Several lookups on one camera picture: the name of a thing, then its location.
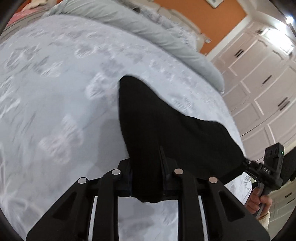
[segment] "white plush toy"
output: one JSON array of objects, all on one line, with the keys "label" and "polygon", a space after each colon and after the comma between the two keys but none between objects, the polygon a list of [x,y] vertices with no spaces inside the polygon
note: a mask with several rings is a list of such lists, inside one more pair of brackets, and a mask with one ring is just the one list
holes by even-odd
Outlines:
[{"label": "white plush toy", "polygon": [[23,9],[22,12],[25,10],[29,10],[31,8],[38,7],[39,5],[46,5],[47,0],[32,0],[29,4],[27,4]]}]

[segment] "bed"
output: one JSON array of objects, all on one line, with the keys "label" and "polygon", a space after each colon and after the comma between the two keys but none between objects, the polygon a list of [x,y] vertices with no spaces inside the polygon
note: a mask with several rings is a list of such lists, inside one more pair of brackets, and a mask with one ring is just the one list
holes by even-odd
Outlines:
[{"label": "bed", "polygon": [[[117,107],[126,74],[181,113],[220,122],[243,150],[221,74],[159,20],[118,1],[64,0],[0,45],[0,208],[23,239],[78,178],[128,158]],[[245,203],[250,177],[226,187]],[[177,240],[177,206],[120,198],[120,239]]]}]

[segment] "light blue bedspread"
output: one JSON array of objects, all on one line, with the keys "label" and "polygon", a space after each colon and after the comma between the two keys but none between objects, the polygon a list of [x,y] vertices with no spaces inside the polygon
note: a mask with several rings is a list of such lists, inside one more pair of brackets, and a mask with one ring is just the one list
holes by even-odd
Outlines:
[{"label": "light blue bedspread", "polygon": [[[79,177],[128,157],[117,107],[126,74],[183,114],[222,123],[243,149],[219,93],[159,47],[82,17],[39,20],[0,45],[0,207],[23,238]],[[244,202],[251,184],[243,174],[227,187]],[[177,240],[176,201],[118,206],[121,240]]]}]

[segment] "door handle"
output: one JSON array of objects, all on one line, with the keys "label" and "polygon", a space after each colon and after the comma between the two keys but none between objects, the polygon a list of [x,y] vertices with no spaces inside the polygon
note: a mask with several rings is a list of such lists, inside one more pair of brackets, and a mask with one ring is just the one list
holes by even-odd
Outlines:
[{"label": "door handle", "polygon": [[268,76],[268,78],[267,78],[266,80],[264,80],[262,84],[264,85],[267,81],[269,81],[269,79],[270,79],[271,77],[272,77],[272,75]]},{"label": "door handle", "polygon": [[279,103],[278,107],[280,107],[282,105],[282,103],[284,103],[287,99],[288,99],[288,97],[286,97],[281,103]]},{"label": "door handle", "polygon": [[290,101],[287,101],[287,102],[284,104],[284,106],[283,106],[282,108],[280,108],[279,110],[280,110],[280,111],[283,110],[288,104],[290,104]]},{"label": "door handle", "polygon": [[242,49],[240,49],[234,56],[236,57],[239,54],[240,51],[242,51]]},{"label": "door handle", "polygon": [[236,57],[238,58],[244,51],[242,50]]}]

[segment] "silver screw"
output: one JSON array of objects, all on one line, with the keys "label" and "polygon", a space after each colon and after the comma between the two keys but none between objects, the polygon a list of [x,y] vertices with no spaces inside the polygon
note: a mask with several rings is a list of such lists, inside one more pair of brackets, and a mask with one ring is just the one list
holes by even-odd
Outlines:
[{"label": "silver screw", "polygon": [[86,183],[86,181],[87,181],[87,179],[85,177],[81,177],[78,179],[79,184],[84,184],[84,183]]},{"label": "silver screw", "polygon": [[119,170],[119,169],[114,169],[113,171],[112,171],[112,174],[113,175],[119,175],[121,173],[121,171]]},{"label": "silver screw", "polygon": [[218,182],[218,179],[216,177],[210,177],[209,178],[209,182],[210,183],[217,183]]},{"label": "silver screw", "polygon": [[174,173],[176,173],[177,175],[181,175],[181,174],[183,174],[183,170],[182,169],[180,169],[180,168],[177,168],[177,169],[175,169],[174,170]]}]

